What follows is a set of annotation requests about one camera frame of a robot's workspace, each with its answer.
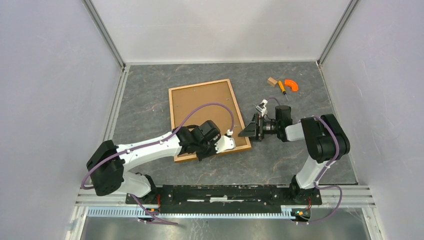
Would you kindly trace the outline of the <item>wooden picture frame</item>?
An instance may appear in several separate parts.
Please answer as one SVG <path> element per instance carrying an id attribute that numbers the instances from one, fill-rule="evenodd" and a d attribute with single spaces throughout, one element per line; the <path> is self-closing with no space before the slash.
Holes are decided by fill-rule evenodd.
<path id="1" fill-rule="evenodd" d="M 236 99 L 230 79 L 215 80 L 168 89 L 171 128 L 177 128 L 181 122 L 197 107 L 208 103 L 219 103 L 228 107 L 234 116 L 222 106 L 211 105 L 196 111 L 186 122 L 187 125 L 201 125 L 207 120 L 213 121 L 220 129 L 221 134 L 227 133 L 233 127 L 232 137 L 236 147 L 222 153 L 230 154 L 247 151 L 252 148 L 247 137 L 238 137 L 245 123 Z"/>

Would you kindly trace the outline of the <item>orange handled screwdriver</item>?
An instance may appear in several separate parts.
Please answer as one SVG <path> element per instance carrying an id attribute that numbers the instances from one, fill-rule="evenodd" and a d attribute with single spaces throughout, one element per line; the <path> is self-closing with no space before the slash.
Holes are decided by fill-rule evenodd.
<path id="1" fill-rule="evenodd" d="M 286 91 L 286 89 L 285 89 L 285 87 L 284 87 L 283 82 L 282 82 L 281 80 L 279 80 L 279 81 L 277 82 L 277 84 L 278 84 L 278 87 L 280 88 L 280 90 L 281 90 L 282 94 L 285 96 L 285 98 L 286 98 L 286 99 L 287 99 L 287 101 L 288 101 L 289 99 L 288 99 L 288 96 L 287 96 L 287 91 Z"/>

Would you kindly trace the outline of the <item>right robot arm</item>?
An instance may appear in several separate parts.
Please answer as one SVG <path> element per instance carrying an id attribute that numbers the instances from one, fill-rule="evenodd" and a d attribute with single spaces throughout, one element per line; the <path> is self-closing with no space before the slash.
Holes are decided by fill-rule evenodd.
<path id="1" fill-rule="evenodd" d="M 274 118 L 266 119 L 255 113 L 238 136 L 257 142 L 266 135 L 276 135 L 282 142 L 305 141 L 308 158 L 293 176 L 288 191 L 293 203 L 302 204 L 319 189 L 319 181 L 334 162 L 350 152 L 351 145 L 334 114 L 311 116 L 294 122 L 291 112 L 290 106 L 278 105 Z"/>

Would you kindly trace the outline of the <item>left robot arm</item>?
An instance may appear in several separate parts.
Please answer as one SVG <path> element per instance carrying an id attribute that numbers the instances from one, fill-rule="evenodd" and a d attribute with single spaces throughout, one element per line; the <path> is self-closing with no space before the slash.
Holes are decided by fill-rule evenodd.
<path id="1" fill-rule="evenodd" d="M 100 144 L 86 167 L 97 196 L 114 192 L 132 194 L 145 204 L 153 203 L 157 190 L 148 175 L 130 170 L 165 157 L 196 154 L 199 160 L 221 153 L 228 140 L 211 120 L 201 125 L 182 126 L 145 141 L 115 145 L 112 140 Z"/>

